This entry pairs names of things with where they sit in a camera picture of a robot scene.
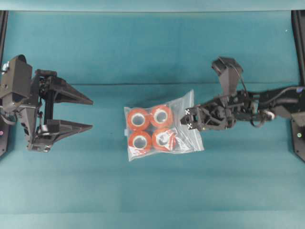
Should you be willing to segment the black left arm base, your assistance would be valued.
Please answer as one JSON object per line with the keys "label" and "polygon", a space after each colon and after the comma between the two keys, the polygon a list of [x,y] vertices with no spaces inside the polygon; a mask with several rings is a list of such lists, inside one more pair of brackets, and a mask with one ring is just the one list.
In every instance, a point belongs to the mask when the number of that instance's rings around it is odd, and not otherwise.
{"label": "black left arm base", "polygon": [[[6,30],[8,23],[8,10],[0,11],[0,70],[2,70],[2,60],[4,52],[4,44],[6,38]],[[0,118],[0,156],[2,156],[7,151],[8,146],[8,136],[10,132],[10,126],[6,124],[2,117]]]}

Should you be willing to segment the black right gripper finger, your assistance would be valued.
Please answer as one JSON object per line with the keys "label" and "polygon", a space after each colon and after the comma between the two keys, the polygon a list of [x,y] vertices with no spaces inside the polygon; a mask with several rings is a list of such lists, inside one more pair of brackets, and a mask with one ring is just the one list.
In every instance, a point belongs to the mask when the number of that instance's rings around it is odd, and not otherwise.
{"label": "black right gripper finger", "polygon": [[190,107],[185,110],[185,118],[186,119],[198,119],[199,117],[199,108],[198,107]]}
{"label": "black right gripper finger", "polygon": [[194,123],[191,120],[181,119],[181,125],[185,125],[188,130],[197,129],[197,123]]}

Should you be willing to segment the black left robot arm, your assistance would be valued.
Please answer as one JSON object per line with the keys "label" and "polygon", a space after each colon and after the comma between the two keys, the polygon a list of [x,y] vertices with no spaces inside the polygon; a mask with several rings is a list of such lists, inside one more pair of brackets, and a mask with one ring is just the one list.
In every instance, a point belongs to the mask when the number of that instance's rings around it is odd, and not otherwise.
{"label": "black left robot arm", "polygon": [[28,98],[15,93],[0,98],[2,120],[7,125],[20,122],[28,150],[49,152],[54,143],[92,128],[92,125],[53,118],[55,103],[93,104],[55,71],[37,69],[29,86]]}

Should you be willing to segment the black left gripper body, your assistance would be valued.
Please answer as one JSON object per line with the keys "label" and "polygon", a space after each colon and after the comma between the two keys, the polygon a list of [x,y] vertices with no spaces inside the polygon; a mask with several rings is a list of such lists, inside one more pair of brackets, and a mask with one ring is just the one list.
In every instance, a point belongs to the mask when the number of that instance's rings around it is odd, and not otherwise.
{"label": "black left gripper body", "polygon": [[26,76],[26,141],[33,151],[49,152],[59,127],[53,120],[57,72],[38,69]]}

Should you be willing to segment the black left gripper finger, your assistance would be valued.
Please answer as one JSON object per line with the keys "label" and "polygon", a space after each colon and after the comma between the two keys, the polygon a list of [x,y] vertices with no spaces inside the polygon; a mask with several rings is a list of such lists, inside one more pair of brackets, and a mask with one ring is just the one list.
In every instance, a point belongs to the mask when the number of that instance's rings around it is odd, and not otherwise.
{"label": "black left gripper finger", "polygon": [[90,98],[59,77],[52,77],[50,79],[49,92],[53,93],[52,99],[54,103],[93,105],[93,101]]}
{"label": "black left gripper finger", "polygon": [[92,129],[93,125],[81,124],[65,120],[48,119],[38,131],[35,143],[55,143],[66,137]]}

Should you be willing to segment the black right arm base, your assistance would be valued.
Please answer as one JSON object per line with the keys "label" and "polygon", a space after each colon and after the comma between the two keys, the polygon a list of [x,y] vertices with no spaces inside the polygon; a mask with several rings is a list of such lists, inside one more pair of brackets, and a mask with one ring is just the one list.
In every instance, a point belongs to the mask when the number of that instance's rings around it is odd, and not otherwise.
{"label": "black right arm base", "polygon": [[[305,10],[292,10],[291,22],[298,59],[300,85],[305,85]],[[291,121],[294,153],[305,162],[305,128]]]}

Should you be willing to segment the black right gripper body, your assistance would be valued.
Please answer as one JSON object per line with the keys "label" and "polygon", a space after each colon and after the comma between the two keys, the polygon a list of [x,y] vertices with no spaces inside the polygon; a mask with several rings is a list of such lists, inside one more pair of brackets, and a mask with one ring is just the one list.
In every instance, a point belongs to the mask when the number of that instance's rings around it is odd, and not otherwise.
{"label": "black right gripper body", "polygon": [[238,121],[258,122],[252,94],[237,92],[215,97],[195,106],[195,128],[199,131],[226,130]]}

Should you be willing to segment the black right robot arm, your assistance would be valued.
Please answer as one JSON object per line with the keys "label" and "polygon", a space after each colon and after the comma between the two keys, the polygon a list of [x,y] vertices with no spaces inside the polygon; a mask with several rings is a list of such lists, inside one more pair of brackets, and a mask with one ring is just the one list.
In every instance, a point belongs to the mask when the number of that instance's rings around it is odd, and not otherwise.
{"label": "black right robot arm", "polygon": [[237,91],[186,108],[180,119],[189,130],[226,130],[238,121],[259,128],[276,117],[291,119],[305,125],[305,88],[289,86],[263,92]]}

